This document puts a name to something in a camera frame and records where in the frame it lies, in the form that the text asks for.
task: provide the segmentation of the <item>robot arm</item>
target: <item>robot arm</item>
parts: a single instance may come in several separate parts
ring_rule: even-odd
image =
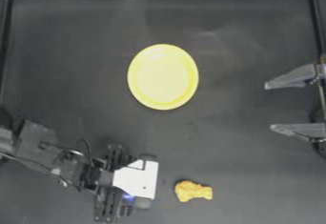
[[[94,195],[94,221],[114,223],[155,198],[157,162],[134,159],[121,145],[109,145],[101,159],[58,145],[56,133],[24,121],[18,132],[0,129],[0,157],[49,174],[66,187]]]

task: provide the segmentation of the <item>black table surface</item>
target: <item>black table surface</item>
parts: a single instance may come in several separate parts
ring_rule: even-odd
[[[200,75],[189,102],[165,112],[125,82],[132,57],[157,43],[185,49]],[[316,87],[263,90],[315,59],[307,0],[13,0],[2,103],[66,146],[85,134],[96,155],[108,142],[156,154],[152,208],[120,223],[316,224],[326,162],[268,130],[308,122]],[[209,185],[213,200],[179,203],[180,179]],[[0,223],[93,223],[93,197],[8,163]]]

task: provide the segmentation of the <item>orange toy food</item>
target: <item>orange toy food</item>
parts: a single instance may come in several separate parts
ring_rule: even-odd
[[[181,181],[176,183],[175,191],[179,202],[187,202],[189,199],[196,197],[201,197],[207,200],[212,199],[211,187],[204,187],[191,181]]]

